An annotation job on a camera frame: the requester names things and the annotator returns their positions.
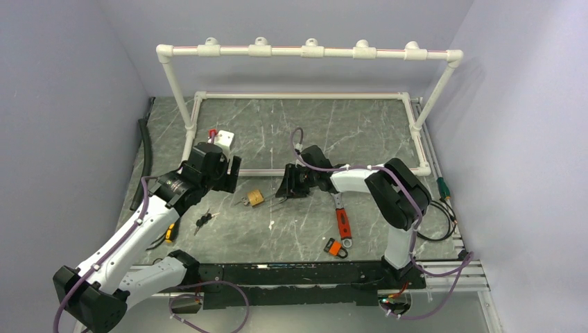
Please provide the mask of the brass padlock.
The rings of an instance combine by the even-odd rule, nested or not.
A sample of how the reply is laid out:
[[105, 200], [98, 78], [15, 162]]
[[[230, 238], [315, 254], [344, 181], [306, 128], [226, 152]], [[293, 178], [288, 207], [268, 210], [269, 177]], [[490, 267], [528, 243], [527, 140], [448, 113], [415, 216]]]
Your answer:
[[[267, 201], [267, 198], [261, 193], [259, 189], [249, 191], [244, 199], [244, 205], [250, 207], [259, 206]], [[268, 207], [275, 207], [285, 202], [286, 200], [287, 198], [278, 198], [277, 201], [270, 203]]]

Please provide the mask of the black key bunch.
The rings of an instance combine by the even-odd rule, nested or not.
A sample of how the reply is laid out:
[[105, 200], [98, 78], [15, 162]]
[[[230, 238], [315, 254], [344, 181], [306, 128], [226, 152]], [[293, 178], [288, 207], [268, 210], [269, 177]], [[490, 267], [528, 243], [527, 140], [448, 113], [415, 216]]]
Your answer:
[[210, 210], [207, 210], [197, 221], [196, 221], [196, 226], [193, 232], [193, 235], [196, 236], [198, 234], [198, 232], [200, 231], [200, 229], [206, 225], [210, 220], [212, 220], [214, 217], [218, 216], [220, 213], [216, 212], [216, 213], [211, 213]]

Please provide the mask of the small orange black padlock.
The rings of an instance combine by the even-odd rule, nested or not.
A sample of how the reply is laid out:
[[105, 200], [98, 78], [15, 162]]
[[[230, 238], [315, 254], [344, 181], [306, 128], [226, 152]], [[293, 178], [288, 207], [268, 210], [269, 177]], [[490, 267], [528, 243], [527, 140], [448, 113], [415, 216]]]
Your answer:
[[348, 256], [348, 251], [343, 247], [343, 245], [336, 241], [334, 238], [330, 238], [327, 243], [325, 244], [323, 251], [325, 253], [330, 254], [333, 257], [337, 257], [340, 259], [346, 259]]

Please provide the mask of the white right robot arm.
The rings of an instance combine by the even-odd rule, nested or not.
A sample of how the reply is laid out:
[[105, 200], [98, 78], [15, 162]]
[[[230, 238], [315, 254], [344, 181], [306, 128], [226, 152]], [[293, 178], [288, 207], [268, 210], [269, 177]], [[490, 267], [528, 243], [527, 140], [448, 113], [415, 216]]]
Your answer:
[[293, 152], [296, 162], [285, 166], [276, 198], [305, 198], [314, 187], [334, 198], [347, 192], [371, 195], [388, 224], [383, 281], [391, 288], [405, 283], [413, 267], [415, 233], [432, 203], [428, 189], [417, 176], [395, 157], [370, 166], [334, 166], [316, 145], [302, 148], [296, 144]]

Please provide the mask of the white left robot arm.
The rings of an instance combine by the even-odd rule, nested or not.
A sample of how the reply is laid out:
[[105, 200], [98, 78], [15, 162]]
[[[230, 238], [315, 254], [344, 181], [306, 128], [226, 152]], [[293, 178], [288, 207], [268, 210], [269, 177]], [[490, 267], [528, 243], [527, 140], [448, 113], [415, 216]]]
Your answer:
[[154, 293], [171, 287], [190, 291], [198, 285], [200, 263], [182, 250], [139, 271], [130, 268], [210, 191], [234, 192], [241, 158], [232, 156], [231, 148], [229, 139], [199, 142], [177, 169], [141, 179], [144, 199], [137, 211], [94, 254], [75, 268], [62, 266], [53, 276], [60, 301], [54, 332], [64, 312], [92, 332], [109, 332], [128, 309]]

